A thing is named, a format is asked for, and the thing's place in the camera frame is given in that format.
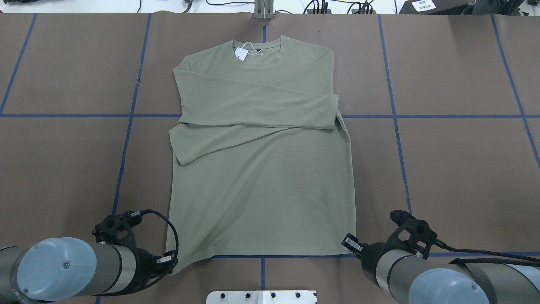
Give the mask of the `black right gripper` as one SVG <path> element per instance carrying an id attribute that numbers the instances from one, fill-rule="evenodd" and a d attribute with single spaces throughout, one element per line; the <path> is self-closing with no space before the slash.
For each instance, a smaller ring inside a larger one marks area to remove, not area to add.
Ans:
<path id="1" fill-rule="evenodd" d="M 362 271 L 368 279 L 376 279 L 376 267 L 384 250 L 384 242 L 363 244 L 351 233 L 342 240 L 342 245 L 361 261 Z"/>

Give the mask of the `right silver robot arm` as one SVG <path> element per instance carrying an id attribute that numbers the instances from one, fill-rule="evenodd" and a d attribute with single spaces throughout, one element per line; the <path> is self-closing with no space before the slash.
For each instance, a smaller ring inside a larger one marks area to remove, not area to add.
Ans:
<path id="1" fill-rule="evenodd" d="M 342 242 L 361 261 L 363 273 L 399 304 L 538 304 L 539 268 L 517 262 L 432 263 L 417 252 Z"/>

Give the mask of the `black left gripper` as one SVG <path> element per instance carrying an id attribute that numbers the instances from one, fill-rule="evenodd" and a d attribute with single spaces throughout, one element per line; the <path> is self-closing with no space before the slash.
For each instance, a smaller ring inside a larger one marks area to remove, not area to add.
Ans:
<path id="1" fill-rule="evenodd" d="M 137 285 L 146 285 L 151 279 L 172 274 L 178 264 L 177 250 L 170 250 L 164 256 L 153 255 L 147 250 L 137 249 L 134 281 Z"/>

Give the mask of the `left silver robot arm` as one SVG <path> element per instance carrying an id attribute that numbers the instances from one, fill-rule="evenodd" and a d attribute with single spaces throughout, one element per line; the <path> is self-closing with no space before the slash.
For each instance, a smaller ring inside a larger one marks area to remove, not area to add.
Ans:
<path id="1" fill-rule="evenodd" d="M 2 304 L 50 304 L 78 296 L 127 296 L 173 272 L 163 256 L 119 244 L 54 237 L 28 247 L 1 248 Z"/>

